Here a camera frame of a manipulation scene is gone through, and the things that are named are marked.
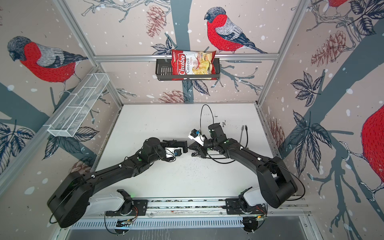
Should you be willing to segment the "black network switch box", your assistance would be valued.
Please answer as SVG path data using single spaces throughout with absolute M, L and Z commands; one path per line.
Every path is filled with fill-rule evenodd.
M 182 148 L 183 153 L 188 152 L 188 142 L 187 141 L 163 140 L 163 141 L 161 141 L 161 146 L 163 148 Z

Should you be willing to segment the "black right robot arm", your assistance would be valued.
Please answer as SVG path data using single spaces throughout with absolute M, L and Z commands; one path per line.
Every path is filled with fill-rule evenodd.
M 250 169 L 257 175 L 261 196 L 268 205 L 276 209 L 297 192 L 298 186 L 281 158 L 259 155 L 227 138 L 220 124 L 209 125 L 209 133 L 211 137 L 208 139 L 193 129 L 189 138 L 195 143 L 190 149 L 203 158 L 209 156 L 208 151 L 217 151 Z

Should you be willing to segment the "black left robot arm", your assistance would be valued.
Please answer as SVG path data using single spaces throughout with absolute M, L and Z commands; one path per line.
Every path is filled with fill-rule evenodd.
M 61 228 L 67 228 L 80 220 L 86 212 L 90 198 L 97 192 L 127 178 L 140 175 L 155 161 L 173 162 L 176 156 L 171 148 L 181 148 L 188 152 L 187 141 L 160 141 L 149 138 L 132 156 L 121 163 L 88 174 L 73 172 L 67 175 L 47 205 L 52 217 Z

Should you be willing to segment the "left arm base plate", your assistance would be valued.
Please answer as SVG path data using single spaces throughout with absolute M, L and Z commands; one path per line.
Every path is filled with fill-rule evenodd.
M 149 203 L 148 200 L 131 200 L 130 202 L 125 201 L 118 210 L 106 211 L 106 216 L 107 217 L 145 216 L 148 203 Z

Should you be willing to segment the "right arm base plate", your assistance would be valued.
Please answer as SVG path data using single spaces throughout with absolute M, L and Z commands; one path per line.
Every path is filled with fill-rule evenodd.
M 250 206 L 245 200 L 238 198 L 225 199 L 225 205 L 222 208 L 228 215 L 266 215 L 268 212 L 265 204 Z

